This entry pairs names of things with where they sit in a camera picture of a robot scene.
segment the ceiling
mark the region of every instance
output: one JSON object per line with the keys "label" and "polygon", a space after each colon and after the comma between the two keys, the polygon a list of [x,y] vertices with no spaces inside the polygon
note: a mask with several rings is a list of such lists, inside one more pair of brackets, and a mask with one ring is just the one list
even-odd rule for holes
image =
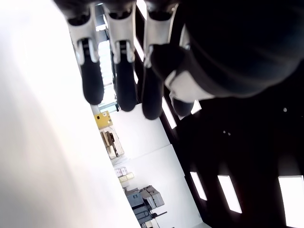
{"label": "ceiling", "polygon": [[[176,44],[183,25],[179,9],[171,38]],[[136,37],[142,47],[143,29],[137,8]],[[143,63],[135,54],[140,103]],[[286,227],[278,176],[304,174],[303,74],[301,64],[287,80],[252,98],[201,101],[199,112],[182,120],[174,115],[175,129],[160,116],[201,217],[212,228]],[[164,97],[174,113],[166,88]],[[190,171],[198,173],[207,201],[198,196]],[[230,176],[242,214],[229,209],[218,175]]]}

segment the white wall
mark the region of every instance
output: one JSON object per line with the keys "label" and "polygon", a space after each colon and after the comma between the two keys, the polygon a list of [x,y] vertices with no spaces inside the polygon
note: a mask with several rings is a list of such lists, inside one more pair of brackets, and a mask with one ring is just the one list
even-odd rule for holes
{"label": "white wall", "polygon": [[139,228],[63,15],[51,0],[2,1],[0,15],[0,227]]}
{"label": "white wall", "polygon": [[111,113],[125,155],[132,159],[170,144],[159,118],[147,120],[138,104],[131,112]]}
{"label": "white wall", "polygon": [[197,226],[194,226],[193,228],[211,228],[206,223],[199,223]]}
{"label": "white wall", "polygon": [[159,119],[144,118],[141,104],[130,113],[111,114],[125,156],[131,159],[115,166],[126,167],[135,178],[129,190],[152,185],[165,202],[153,210],[164,214],[157,218],[161,228],[192,228],[202,222],[173,146]]}

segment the black rubber fingertip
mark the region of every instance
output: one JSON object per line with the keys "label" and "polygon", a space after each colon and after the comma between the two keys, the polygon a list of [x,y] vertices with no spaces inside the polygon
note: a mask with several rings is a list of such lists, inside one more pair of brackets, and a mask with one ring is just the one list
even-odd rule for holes
{"label": "black rubber fingertip", "polygon": [[85,57],[80,68],[85,99],[91,105],[100,104],[104,98],[104,83],[99,61],[94,63],[90,57]]}
{"label": "black rubber fingertip", "polygon": [[148,120],[155,120],[162,113],[163,82],[151,68],[145,69],[142,95],[142,112]]}
{"label": "black rubber fingertip", "polygon": [[172,105],[177,115],[187,116],[191,113],[194,103],[186,103],[173,98]]}
{"label": "black rubber fingertip", "polygon": [[115,67],[117,73],[117,102],[123,111],[129,112],[136,105],[133,63],[129,63],[127,55],[121,53],[120,63],[115,64]]}

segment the gray machine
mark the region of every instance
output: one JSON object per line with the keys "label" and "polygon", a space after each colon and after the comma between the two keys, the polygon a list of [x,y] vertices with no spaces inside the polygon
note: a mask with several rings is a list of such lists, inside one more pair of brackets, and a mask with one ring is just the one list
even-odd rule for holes
{"label": "gray machine", "polygon": [[125,194],[140,225],[167,213],[151,213],[152,209],[165,204],[161,194],[151,185],[141,190],[127,191]]}

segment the ceiling light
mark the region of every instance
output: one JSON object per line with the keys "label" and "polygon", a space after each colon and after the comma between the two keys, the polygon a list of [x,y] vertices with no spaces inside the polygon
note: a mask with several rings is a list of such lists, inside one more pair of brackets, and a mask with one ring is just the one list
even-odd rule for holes
{"label": "ceiling light", "polygon": [[304,227],[304,180],[303,176],[280,176],[279,182],[285,209],[286,225]]}
{"label": "ceiling light", "polygon": [[137,0],[136,5],[139,11],[142,13],[143,18],[147,20],[147,5],[144,0]]}
{"label": "ceiling light", "polygon": [[138,83],[138,77],[137,77],[135,71],[134,71],[134,80],[135,80],[135,83],[137,84]]}
{"label": "ceiling light", "polygon": [[142,49],[141,45],[139,44],[138,39],[136,37],[134,37],[134,46],[137,50],[139,58],[141,58],[141,61],[143,62],[143,49]]}
{"label": "ceiling light", "polygon": [[192,180],[194,182],[194,185],[196,187],[196,190],[198,191],[199,197],[203,200],[207,200],[207,197],[205,195],[204,189],[200,183],[200,179],[198,177],[198,174],[196,172],[190,172]]}
{"label": "ceiling light", "polygon": [[103,17],[104,17],[105,26],[108,28],[108,22],[106,22],[105,15],[103,15]]}
{"label": "ceiling light", "polygon": [[231,179],[229,176],[218,175],[218,180],[222,186],[224,195],[226,197],[229,209],[237,213],[242,213],[241,207],[238,202],[236,192],[234,191]]}
{"label": "ceiling light", "polygon": [[193,108],[191,110],[191,114],[195,114],[196,112],[198,112],[201,109],[200,103],[198,100],[194,101],[194,105]]}
{"label": "ceiling light", "polygon": [[162,105],[163,112],[165,113],[165,115],[167,117],[167,120],[168,120],[171,128],[173,129],[174,127],[176,127],[176,123],[175,123],[173,115],[170,112],[170,109],[169,109],[169,107],[167,105],[167,102],[166,102],[164,97],[162,97],[162,104],[161,105]]}
{"label": "ceiling light", "polygon": [[105,30],[105,25],[98,25],[98,26],[96,26],[96,32],[102,31],[102,30]]}

